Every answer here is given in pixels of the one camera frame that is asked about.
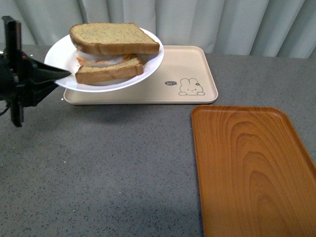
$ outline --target wooden tray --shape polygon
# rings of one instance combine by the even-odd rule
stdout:
[[[205,236],[316,236],[316,169],[274,108],[192,111]]]

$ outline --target white plate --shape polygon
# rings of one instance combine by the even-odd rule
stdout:
[[[159,53],[158,55],[149,57],[147,63],[144,64],[144,73],[142,75],[132,77],[131,79],[118,79],[106,83],[99,83],[98,85],[77,83],[75,73],[79,68],[79,63],[75,55],[76,48],[71,42],[69,35],[63,37],[56,44],[54,44],[52,48],[50,48],[45,57],[44,63],[57,68],[65,69],[72,73],[70,76],[59,79],[55,82],[57,85],[70,90],[82,92],[106,92],[134,85],[146,79],[154,71],[156,71],[160,66],[164,56],[164,49],[161,41],[153,33],[144,29],[141,30],[143,30],[152,39],[160,44]]]

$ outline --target cable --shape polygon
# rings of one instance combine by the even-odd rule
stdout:
[[[8,109],[10,109],[9,103],[6,104],[6,108],[0,113],[0,116],[4,115],[5,112],[8,111]]]

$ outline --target sandwich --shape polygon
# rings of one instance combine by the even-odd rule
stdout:
[[[70,28],[80,64],[78,83],[90,84],[143,74],[140,55],[158,54],[160,44],[134,23],[88,23]]]

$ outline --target speckled countertop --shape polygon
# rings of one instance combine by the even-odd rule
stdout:
[[[23,50],[43,61],[49,47]],[[316,161],[316,60],[206,57],[214,104],[283,110]],[[202,236],[196,105],[74,106],[63,92],[25,108],[22,128],[0,117],[0,236]]]

